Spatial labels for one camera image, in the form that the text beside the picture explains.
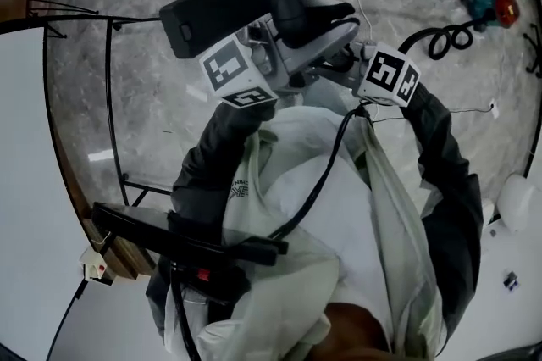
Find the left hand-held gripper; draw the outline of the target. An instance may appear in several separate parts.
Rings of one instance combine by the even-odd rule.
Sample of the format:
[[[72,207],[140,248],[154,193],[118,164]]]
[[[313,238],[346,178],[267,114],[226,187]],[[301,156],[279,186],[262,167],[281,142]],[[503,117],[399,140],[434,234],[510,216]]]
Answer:
[[[248,108],[297,94],[290,78],[309,67],[346,72],[354,64],[349,44],[359,20],[349,3],[303,4],[307,25],[299,48],[285,45],[270,17],[262,17],[210,47],[199,59],[212,94],[233,108]]]

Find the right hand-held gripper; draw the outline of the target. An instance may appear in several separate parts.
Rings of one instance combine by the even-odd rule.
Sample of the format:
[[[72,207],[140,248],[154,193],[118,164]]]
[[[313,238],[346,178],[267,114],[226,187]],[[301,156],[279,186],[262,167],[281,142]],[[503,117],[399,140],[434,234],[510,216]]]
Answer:
[[[400,108],[411,102],[420,80],[418,67],[382,42],[353,42],[317,66],[314,73],[348,88],[360,100]]]

